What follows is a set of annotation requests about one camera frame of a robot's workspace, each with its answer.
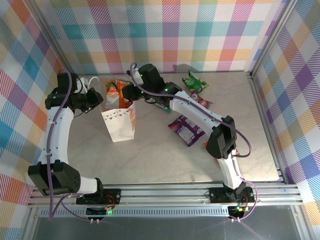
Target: green snack bag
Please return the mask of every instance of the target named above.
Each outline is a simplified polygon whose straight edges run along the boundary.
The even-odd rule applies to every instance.
[[[209,84],[206,83],[203,79],[197,77],[190,70],[188,71],[189,78],[182,78],[182,82],[190,89],[191,92],[195,91],[200,93],[204,88],[208,87]]]

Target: gray floor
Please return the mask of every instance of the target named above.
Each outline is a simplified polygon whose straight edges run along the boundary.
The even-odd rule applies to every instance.
[[[39,218],[34,240],[298,240],[289,206],[260,206],[242,223],[227,217],[112,217],[89,224],[74,217]]]
[[[276,167],[246,74],[198,75],[209,83],[199,95],[213,102],[210,110],[224,117],[232,116],[235,126],[252,144],[252,156],[238,159],[243,176],[254,181],[276,180]],[[100,79],[115,77],[100,76]],[[187,77],[186,73],[168,73],[162,77],[165,82],[175,82],[190,93],[181,81],[182,77]],[[95,80],[91,86],[99,88]],[[221,181],[223,175],[219,164],[203,145],[209,137],[204,135],[193,146],[187,147],[184,140],[168,127],[178,116],[177,112],[167,113],[143,100],[137,101],[134,139],[113,143],[101,109],[97,107],[72,121],[69,164],[82,176],[98,177],[104,184]],[[242,154],[248,151],[239,136],[237,149]]]

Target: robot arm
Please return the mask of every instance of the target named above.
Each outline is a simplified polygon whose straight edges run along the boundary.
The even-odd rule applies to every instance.
[[[141,98],[146,100],[154,99],[156,103],[186,116],[204,130],[209,136],[206,150],[218,160],[223,173],[224,186],[231,195],[235,195],[236,199],[239,195],[238,193],[242,192],[246,186],[240,179],[241,175],[237,174],[240,173],[237,160],[234,157],[236,155],[237,135],[234,130],[213,120],[215,118],[234,127],[235,123],[232,117],[223,118],[198,104],[173,82],[165,83],[158,70],[152,64],[146,64],[139,69],[131,69],[131,72],[127,73],[147,91],[143,92],[135,84],[131,84],[122,90],[124,98],[130,101],[136,101]]]
[[[55,124],[50,141],[50,168],[53,186],[53,194],[83,193],[92,194],[97,192],[99,179],[86,178],[80,176],[80,173],[69,165],[67,148],[69,139],[69,130],[71,122],[74,119],[76,109],[87,113],[98,106],[103,98],[100,93],[93,88],[87,89],[84,79],[79,79],[74,73],[71,73],[72,93],[69,95],[66,104],[53,122],[59,107],[62,105],[68,91],[68,75],[59,73],[57,75],[58,87],[55,88],[45,100],[47,108],[47,128],[46,138],[48,139],[49,129],[52,123]],[[28,168],[28,175],[39,189],[42,195],[50,195],[48,172],[47,172],[47,149],[43,148],[38,159],[37,165]]]

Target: white cable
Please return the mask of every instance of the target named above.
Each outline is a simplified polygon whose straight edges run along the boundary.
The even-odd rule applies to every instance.
[[[89,87],[90,87],[90,83],[91,83],[92,79],[98,79],[98,81],[100,82],[100,79],[99,79],[97,76],[93,76],[93,77],[89,80],[88,89],[89,89]]]
[[[129,79],[126,79],[125,77],[122,77],[122,76],[117,77],[116,79],[117,79],[117,80],[118,80],[118,79],[122,79],[122,80],[125,80],[126,82],[131,82]]]

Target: black bracket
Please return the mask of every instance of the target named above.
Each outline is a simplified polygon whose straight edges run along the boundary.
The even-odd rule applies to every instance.
[[[118,205],[121,199],[121,189],[102,189],[93,194],[84,194],[76,199],[77,205]]]
[[[87,207],[85,210],[85,215],[87,215],[87,218],[89,220],[93,219],[93,220],[99,220],[101,221],[102,219],[104,219],[103,216],[101,215],[107,215],[107,210],[105,208],[93,208],[93,207]]]
[[[246,204],[254,203],[255,197],[252,187],[245,187],[236,200],[231,200],[226,194],[226,189],[223,187],[211,187],[209,188],[210,203],[220,204],[220,203],[241,203]]]

